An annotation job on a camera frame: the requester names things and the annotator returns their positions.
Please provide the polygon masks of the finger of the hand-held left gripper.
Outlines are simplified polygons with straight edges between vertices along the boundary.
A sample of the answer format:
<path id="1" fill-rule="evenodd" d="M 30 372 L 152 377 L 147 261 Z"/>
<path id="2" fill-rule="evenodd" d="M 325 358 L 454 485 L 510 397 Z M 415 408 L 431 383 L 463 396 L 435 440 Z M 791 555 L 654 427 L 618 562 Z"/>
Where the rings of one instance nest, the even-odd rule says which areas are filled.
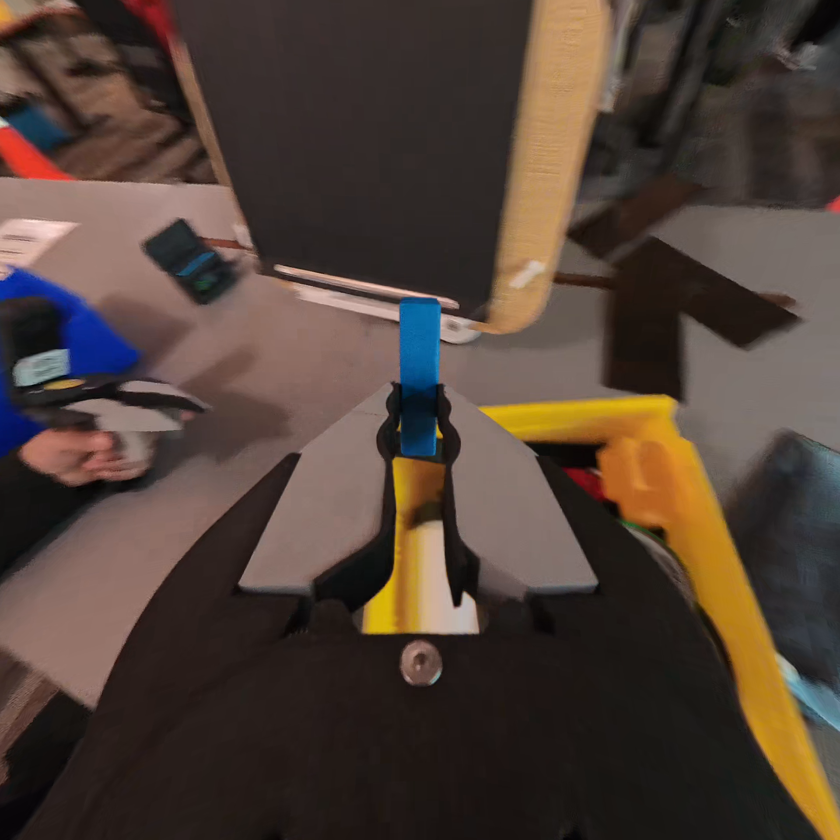
<path id="1" fill-rule="evenodd" d="M 129 380 L 115 386 L 114 395 L 123 404 L 161 412 L 203 414 L 210 405 L 194 395 L 162 381 Z"/>
<path id="2" fill-rule="evenodd" d="M 75 425 L 108 433 L 168 433 L 182 429 L 183 414 L 191 413 L 190 401 L 158 401 L 134 405 L 119 401 L 81 401 L 65 406 Z"/>

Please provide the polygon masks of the white paper sheet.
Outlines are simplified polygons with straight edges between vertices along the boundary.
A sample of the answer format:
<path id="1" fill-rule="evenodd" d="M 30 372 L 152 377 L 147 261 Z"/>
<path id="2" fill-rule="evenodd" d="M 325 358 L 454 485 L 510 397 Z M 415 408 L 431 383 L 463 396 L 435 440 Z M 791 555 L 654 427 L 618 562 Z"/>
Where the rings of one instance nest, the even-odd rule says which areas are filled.
<path id="1" fill-rule="evenodd" d="M 2 269 L 32 266 L 56 242 L 78 226 L 78 223 L 73 222 L 36 218 L 10 218 L 2 222 Z"/>

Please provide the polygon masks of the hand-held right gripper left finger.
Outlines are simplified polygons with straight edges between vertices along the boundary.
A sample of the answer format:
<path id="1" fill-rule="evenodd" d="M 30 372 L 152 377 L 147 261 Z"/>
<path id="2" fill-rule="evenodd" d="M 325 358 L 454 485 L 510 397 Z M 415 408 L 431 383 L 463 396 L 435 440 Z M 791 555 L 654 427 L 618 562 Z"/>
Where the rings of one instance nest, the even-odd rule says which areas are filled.
<path id="1" fill-rule="evenodd" d="M 395 561 L 400 387 L 388 384 L 298 454 L 238 587 L 358 611 Z"/>

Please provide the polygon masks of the long white block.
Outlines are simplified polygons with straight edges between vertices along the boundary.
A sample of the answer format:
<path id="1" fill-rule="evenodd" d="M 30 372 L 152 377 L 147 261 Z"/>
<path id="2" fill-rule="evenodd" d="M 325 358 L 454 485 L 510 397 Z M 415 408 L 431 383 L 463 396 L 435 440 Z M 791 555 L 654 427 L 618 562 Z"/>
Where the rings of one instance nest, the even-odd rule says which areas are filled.
<path id="1" fill-rule="evenodd" d="M 477 635 L 478 608 L 470 595 L 455 605 L 449 587 L 445 530 L 433 506 L 420 509 L 402 541 L 400 628 L 407 634 Z"/>

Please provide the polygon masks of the red plastic piece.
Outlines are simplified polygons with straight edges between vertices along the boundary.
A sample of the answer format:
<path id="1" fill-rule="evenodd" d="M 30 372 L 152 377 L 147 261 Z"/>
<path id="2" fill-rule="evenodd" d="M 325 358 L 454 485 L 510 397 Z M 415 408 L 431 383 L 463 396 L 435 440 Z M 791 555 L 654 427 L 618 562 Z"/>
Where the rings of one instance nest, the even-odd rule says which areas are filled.
<path id="1" fill-rule="evenodd" d="M 594 468 L 563 467 L 563 472 L 596 501 L 607 501 L 602 474 L 599 470 Z"/>

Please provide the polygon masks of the yellow plastic bin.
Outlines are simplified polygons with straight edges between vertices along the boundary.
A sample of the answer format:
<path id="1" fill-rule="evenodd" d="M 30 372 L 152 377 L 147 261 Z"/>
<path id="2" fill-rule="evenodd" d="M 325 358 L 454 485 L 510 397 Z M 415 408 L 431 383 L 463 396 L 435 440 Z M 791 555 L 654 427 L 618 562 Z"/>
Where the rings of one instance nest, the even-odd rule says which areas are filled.
<path id="1" fill-rule="evenodd" d="M 525 442 L 606 445 L 612 438 L 683 438 L 663 395 L 484 406 Z M 685 511 L 666 530 L 731 663 L 742 711 L 782 783 L 822 838 L 839 838 L 838 810 L 773 641 L 695 446 L 687 439 Z"/>

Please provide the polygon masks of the person's left forearm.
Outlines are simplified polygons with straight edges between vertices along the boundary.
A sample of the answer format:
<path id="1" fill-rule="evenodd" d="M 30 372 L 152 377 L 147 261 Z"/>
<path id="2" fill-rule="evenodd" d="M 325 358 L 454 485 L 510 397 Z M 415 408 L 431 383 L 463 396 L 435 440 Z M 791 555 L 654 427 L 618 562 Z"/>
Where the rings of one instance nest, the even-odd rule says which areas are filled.
<path id="1" fill-rule="evenodd" d="M 98 494 L 95 484 L 66 486 L 25 464 L 17 452 L 1 460 L 1 573 L 5 574 Z"/>

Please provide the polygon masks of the dark brown flat panel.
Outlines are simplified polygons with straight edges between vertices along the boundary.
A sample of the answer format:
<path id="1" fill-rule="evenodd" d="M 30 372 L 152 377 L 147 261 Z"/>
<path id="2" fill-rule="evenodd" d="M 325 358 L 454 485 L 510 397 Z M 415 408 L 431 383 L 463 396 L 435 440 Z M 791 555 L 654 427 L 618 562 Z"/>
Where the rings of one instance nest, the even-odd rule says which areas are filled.
<path id="1" fill-rule="evenodd" d="M 660 238 L 646 238 L 613 266 L 602 383 L 615 391 L 685 401 L 684 318 L 741 350 L 801 321 Z"/>
<path id="2" fill-rule="evenodd" d="M 635 194 L 571 226 L 566 238 L 591 256 L 603 259 L 642 237 L 704 191 L 704 186 L 673 173 L 658 176 Z"/>

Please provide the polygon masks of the orange rounded block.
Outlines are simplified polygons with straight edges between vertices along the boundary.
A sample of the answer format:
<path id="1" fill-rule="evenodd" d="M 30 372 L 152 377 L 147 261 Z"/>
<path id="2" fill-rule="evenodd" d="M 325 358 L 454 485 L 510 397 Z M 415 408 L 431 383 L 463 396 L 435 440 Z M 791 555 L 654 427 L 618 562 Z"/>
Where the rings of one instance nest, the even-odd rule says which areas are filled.
<path id="1" fill-rule="evenodd" d="M 682 468 L 688 443 L 680 437 L 612 438 L 600 451 L 604 492 L 626 520 L 669 530 L 685 511 Z"/>

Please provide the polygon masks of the black monitor with wooden edge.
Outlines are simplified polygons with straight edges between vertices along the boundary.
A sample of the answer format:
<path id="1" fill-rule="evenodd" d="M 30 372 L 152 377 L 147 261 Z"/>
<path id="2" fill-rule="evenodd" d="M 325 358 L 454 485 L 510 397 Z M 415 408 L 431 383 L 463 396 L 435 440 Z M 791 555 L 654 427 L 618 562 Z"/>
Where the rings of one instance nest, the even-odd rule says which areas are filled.
<path id="1" fill-rule="evenodd" d="M 598 1 L 172 2 L 257 256 L 545 309 L 602 95 Z"/>

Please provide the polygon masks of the long teal block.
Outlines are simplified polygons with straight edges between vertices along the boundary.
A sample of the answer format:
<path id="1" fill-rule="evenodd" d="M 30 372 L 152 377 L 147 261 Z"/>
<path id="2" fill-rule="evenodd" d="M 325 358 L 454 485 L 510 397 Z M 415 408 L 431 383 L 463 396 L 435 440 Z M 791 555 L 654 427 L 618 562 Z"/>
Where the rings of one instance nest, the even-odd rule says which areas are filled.
<path id="1" fill-rule="evenodd" d="M 401 449 L 408 458 L 436 454 L 441 316 L 436 299 L 401 300 Z"/>

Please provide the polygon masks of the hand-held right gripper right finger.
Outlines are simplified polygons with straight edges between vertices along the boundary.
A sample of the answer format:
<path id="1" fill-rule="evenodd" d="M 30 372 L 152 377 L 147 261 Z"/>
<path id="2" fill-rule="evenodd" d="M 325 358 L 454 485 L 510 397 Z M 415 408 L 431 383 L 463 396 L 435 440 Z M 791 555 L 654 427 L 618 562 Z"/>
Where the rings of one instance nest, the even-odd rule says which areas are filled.
<path id="1" fill-rule="evenodd" d="M 593 592 L 593 568 L 530 447 L 446 385 L 441 435 L 453 599 Z"/>

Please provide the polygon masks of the black charging case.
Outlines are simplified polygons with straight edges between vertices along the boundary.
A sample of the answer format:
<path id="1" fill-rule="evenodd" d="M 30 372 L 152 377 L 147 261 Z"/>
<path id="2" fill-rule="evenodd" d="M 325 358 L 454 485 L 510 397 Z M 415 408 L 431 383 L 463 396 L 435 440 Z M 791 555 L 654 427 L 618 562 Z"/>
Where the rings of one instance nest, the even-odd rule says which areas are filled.
<path id="1" fill-rule="evenodd" d="M 183 218 L 147 237 L 141 249 L 196 305 L 210 305 L 238 284 L 235 265 L 205 243 Z"/>

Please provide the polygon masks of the blue plastic bin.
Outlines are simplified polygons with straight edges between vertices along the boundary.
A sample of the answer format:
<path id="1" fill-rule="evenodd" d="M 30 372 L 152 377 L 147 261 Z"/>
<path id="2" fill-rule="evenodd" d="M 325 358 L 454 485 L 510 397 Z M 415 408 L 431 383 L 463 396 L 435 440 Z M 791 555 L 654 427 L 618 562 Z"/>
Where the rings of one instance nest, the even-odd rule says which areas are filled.
<path id="1" fill-rule="evenodd" d="M 140 361 L 140 353 L 115 332 L 84 298 L 26 270 L 2 274 L 1 300 L 26 297 L 49 299 L 63 318 L 62 334 L 70 354 L 72 375 L 123 374 Z M 39 434 L 43 427 L 13 406 L 5 371 L 1 374 L 1 456 Z"/>

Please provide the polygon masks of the person's black clothing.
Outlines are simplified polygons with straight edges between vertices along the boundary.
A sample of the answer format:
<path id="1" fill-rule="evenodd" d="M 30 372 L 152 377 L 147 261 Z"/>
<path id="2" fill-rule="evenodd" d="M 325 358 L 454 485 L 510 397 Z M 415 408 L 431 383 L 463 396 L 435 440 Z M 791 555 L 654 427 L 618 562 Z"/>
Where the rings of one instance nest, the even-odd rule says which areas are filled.
<path id="1" fill-rule="evenodd" d="M 91 711 L 58 691 L 3 754 L 1 838 L 17 838 L 67 766 Z"/>

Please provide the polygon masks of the person's left hand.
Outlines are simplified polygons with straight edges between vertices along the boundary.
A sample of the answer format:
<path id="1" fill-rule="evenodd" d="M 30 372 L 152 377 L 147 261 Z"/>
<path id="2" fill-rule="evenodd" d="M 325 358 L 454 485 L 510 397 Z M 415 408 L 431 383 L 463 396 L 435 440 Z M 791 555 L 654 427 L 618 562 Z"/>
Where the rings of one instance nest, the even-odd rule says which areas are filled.
<path id="1" fill-rule="evenodd" d="M 158 437 L 142 434 L 143 456 L 131 459 L 110 432 L 48 429 L 17 451 L 25 466 L 65 487 L 94 482 L 122 483 L 145 476 L 154 462 Z"/>

